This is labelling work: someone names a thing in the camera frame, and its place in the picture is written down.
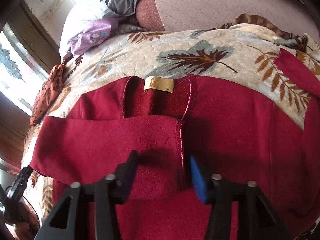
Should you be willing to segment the person's left hand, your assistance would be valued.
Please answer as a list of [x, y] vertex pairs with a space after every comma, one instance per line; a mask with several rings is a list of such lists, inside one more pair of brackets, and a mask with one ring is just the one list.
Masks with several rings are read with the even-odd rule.
[[39, 230], [37, 215], [18, 199], [5, 197], [3, 221], [15, 226], [16, 239], [34, 239]]

